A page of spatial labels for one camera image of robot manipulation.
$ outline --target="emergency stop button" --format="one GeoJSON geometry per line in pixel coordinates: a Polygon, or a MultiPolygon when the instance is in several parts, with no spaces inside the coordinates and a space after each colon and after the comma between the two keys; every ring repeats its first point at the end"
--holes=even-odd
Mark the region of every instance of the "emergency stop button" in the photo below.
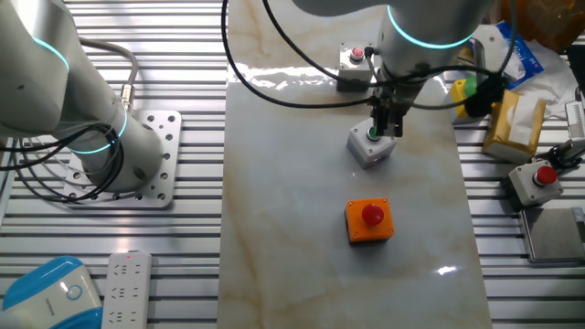
{"type": "Polygon", "coordinates": [[[369,204],[362,210],[362,218],[368,225],[375,226],[384,220],[384,209],[376,204],[369,204]]]}
{"type": "Polygon", "coordinates": [[[547,186],[557,181],[557,171],[553,167],[548,165],[538,168],[537,173],[534,175],[533,181],[538,186],[547,186]]]}
{"type": "Polygon", "coordinates": [[[385,197],[351,200],[346,204],[349,243],[386,241],[394,235],[389,201],[385,197]]]}
{"type": "Polygon", "coordinates": [[[364,59],[364,49],[359,47],[351,49],[350,58],[354,61],[362,61],[364,59]]]}

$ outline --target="metal base plate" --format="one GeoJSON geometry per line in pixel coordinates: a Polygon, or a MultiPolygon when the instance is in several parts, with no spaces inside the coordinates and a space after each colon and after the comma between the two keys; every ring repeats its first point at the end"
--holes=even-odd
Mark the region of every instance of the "metal base plate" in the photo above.
{"type": "MultiPolygon", "coordinates": [[[[67,204],[69,207],[73,209],[162,209],[171,205],[175,189],[176,163],[181,136],[181,113],[177,111],[136,111],[133,116],[138,122],[153,128],[161,138],[161,141],[163,141],[164,153],[169,154],[170,157],[163,160],[153,179],[135,192],[127,194],[104,192],[96,200],[85,200],[82,204],[67,204]],[[168,134],[172,134],[175,138],[170,141],[166,140],[165,137],[168,134]]],[[[75,154],[71,154],[69,165],[80,170],[82,168],[81,160],[75,154]]],[[[69,169],[67,179],[81,184],[88,183],[88,186],[91,186],[87,176],[84,174],[78,176],[75,175],[76,173],[78,171],[69,169]]],[[[65,183],[64,191],[66,195],[75,193],[80,196],[87,193],[88,188],[90,187],[82,188],[81,186],[65,183]]]]}
{"type": "Polygon", "coordinates": [[[520,213],[525,247],[530,261],[580,261],[585,259],[579,225],[581,208],[527,209],[520,213]]]}

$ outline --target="slotted aluminum rail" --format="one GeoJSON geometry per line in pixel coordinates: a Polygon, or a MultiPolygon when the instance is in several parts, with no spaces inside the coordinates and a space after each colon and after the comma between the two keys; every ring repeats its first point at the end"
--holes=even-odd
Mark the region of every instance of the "slotted aluminum rail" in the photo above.
{"type": "MultiPolygon", "coordinates": [[[[80,36],[126,47],[141,62],[135,109],[176,110],[183,131],[170,211],[70,211],[33,197],[16,180],[3,193],[0,298],[18,277],[59,255],[87,264],[103,294],[108,256],[140,249],[154,256],[150,329],[214,329],[227,62],[219,0],[66,1],[80,36]]],[[[118,90],[130,64],[87,49],[118,90]]],[[[517,216],[498,179],[513,166],[481,154],[487,121],[456,128],[484,282],[495,329],[585,328],[585,268],[527,262],[517,216]]],[[[566,123],[544,124],[539,151],[565,142],[566,123]]],[[[68,160],[68,154],[60,154],[68,160]]],[[[65,169],[55,162],[58,173],[65,169]]],[[[40,175],[62,188],[42,167],[40,175]]],[[[546,207],[585,206],[585,169],[561,178],[564,195],[546,207]]]]}

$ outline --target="green button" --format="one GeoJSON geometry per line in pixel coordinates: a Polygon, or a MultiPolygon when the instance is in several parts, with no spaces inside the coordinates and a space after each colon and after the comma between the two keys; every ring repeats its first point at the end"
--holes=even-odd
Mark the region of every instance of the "green button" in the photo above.
{"type": "Polygon", "coordinates": [[[463,90],[467,97],[472,97],[477,92],[477,78],[475,76],[468,78],[463,84],[463,90]]]}

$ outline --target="cardboard box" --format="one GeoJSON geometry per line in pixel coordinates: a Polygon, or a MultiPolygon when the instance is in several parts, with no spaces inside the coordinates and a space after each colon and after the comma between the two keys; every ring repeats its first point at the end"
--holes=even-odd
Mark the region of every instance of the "cardboard box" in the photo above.
{"type": "Polygon", "coordinates": [[[514,164],[523,165],[537,152],[546,103],[544,101],[536,102],[534,112],[529,114],[532,120],[531,126],[516,127],[514,125],[515,116],[520,115],[516,113],[516,105],[518,105],[520,97],[519,94],[506,90],[502,103],[494,107],[484,140],[484,152],[514,164]],[[531,131],[526,136],[525,143],[517,142],[519,140],[517,132],[521,129],[524,129],[524,132],[527,129],[531,131]]]}

